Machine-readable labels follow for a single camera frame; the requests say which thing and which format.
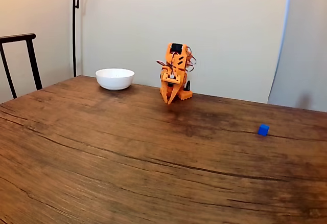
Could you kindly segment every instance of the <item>white backdrop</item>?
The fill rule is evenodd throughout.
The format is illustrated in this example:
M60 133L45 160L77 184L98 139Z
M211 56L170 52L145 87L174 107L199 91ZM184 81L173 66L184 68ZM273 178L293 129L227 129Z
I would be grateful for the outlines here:
M169 42L192 47L196 93L266 103L287 0L84 0L85 75L127 68L135 82L160 86Z

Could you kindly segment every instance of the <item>table surface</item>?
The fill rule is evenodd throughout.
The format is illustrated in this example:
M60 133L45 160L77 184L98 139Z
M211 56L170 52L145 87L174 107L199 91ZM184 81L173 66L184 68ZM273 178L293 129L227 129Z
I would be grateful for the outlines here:
M70 79L0 105L0 223L327 223L327 114Z

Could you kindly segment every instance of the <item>blue cube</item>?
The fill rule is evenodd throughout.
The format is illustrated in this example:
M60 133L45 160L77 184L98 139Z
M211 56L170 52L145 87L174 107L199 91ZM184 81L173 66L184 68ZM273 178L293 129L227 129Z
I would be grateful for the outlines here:
M259 128L259 131L258 131L258 134L259 135L262 135L262 136L266 136L267 133L268 133L268 130L269 130L269 126L268 125L261 124L260 125L260 128Z

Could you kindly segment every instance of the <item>chair leg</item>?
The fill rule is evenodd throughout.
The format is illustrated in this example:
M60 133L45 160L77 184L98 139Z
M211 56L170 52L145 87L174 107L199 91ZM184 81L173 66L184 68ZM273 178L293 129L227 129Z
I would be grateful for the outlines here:
M33 72L35 86L36 86L36 89L39 90L39 89L42 89L42 83L41 83L39 70L37 68L36 57L35 57L35 52L34 52L34 48L33 48L33 42L31 39L29 39L29 40L26 40L26 44L27 44L27 50L29 52L30 63L31 63L31 68L32 68L32 72Z
M9 73L9 68L8 68L8 65L7 65L6 57L5 57L5 51L4 51L4 47L3 47L2 44L0 44L0 53L1 53L2 62L4 64L4 68L5 68L5 72L6 72L6 75L7 75L7 79L8 79L8 83L9 83L9 87L10 87L10 90L11 90L12 97L14 99L16 99L17 94L16 94L16 91L15 91L15 88L14 88L14 84L12 83L12 80L11 80L11 76L10 76L10 73Z

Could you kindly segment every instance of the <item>wall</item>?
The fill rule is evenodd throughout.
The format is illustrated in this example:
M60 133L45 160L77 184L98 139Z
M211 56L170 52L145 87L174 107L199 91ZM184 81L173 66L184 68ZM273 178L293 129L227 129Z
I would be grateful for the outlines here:
M194 92L267 102L287 0L84 0L85 75L102 68L136 72L160 86L169 42L192 47Z
M291 0L269 103L327 111L327 0Z
M71 0L0 0L0 36L35 33L34 49L43 86L72 76ZM4 45L17 95L35 90L25 42ZM0 62L0 103L12 99Z

